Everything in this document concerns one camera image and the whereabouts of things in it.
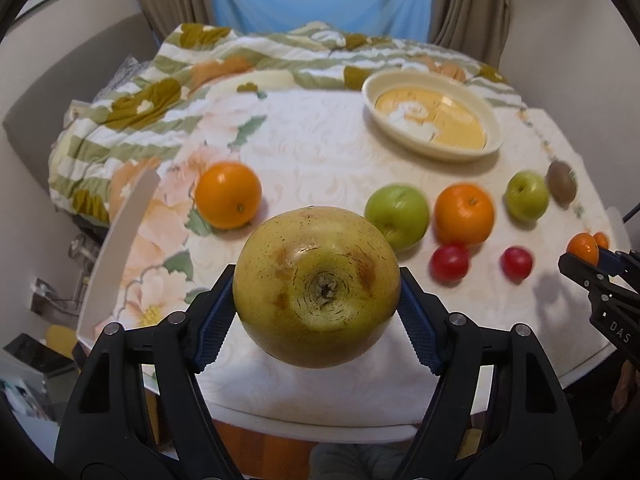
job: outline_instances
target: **white tablecloth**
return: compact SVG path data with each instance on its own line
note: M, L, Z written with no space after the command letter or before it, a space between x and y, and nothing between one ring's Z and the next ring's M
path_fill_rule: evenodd
M233 107L243 97L228 99ZM438 285L428 275L437 247L431 228L400 264L450 311L464 312L478 325L505 330L518 322L530 325L561 375L601 351L606 340L589 324L586 293L558 272L558 256L576 233L607 232L609 223L580 157L551 120L534 126L516 108L495 112L506 138L499 155L457 166L424 159L387 139L366 118L355 92L270 92L252 104L253 115L267 118L239 158L260 177L267 217L311 204L361 214L371 193L391 182L416 185L431 205L455 182L484 187L495 201L494 232L458 286ZM577 200L569 210L551 202L532 230L516 227L501 203L508 180L525 169L545 174L553 156L574 167ZM211 286L226 264L235 262L249 232L190 237L194 280ZM528 247L536 259L532 275L521 285L505 279L498 266L500 254L512 244ZM487 379L485 373L475 411L486 405ZM198 380L206 401L217 406L283 421L351 427L420 421L436 384L436 377L418 364L397 317L366 354L324 370L295 368L271 358L236 319L218 360Z

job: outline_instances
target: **small orange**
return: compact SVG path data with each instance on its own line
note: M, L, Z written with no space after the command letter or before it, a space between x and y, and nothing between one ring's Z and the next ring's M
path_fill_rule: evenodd
M596 240L593 239L589 233L578 233L566 247L568 253L578 256L581 260L584 260L592 266L598 264L600 259L600 252L598 251L598 245Z
M596 234L594 234L593 239L596 240L598 247L609 249L609 237L602 231L598 231Z
M244 164L218 162L200 177L194 198L200 215L213 227L235 229L257 213L262 186Z
M475 184L455 184L438 196L433 219L440 243L481 244L494 228L494 204Z

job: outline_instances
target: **kiwi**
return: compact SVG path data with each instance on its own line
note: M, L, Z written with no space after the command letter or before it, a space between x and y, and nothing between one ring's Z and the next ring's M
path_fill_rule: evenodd
M574 170L562 160L554 160L546 172L546 185L560 207L567 207L578 192Z

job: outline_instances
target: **gray chair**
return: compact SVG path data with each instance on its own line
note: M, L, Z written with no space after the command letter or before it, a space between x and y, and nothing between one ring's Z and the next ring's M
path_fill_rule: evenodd
M71 100L91 102L129 54L143 61L157 51L146 18L136 14L71 51L14 103L2 126L15 153L47 192L51 145Z

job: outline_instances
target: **striped blanket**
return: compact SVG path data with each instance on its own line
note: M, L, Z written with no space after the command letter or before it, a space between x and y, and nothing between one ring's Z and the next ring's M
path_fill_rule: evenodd
M430 44L348 34L320 22L286 34L246 36L185 23L147 70L82 111L60 135L49 159L51 199L95 224L110 224L122 201L122 186L113 192L114 178L137 173L142 164L170 168L206 115L207 92L229 76L286 70L305 89L355 91L371 72L389 68L439 72L495 107L524 106L494 68ZM260 127L255 118L250 123L239 134Z

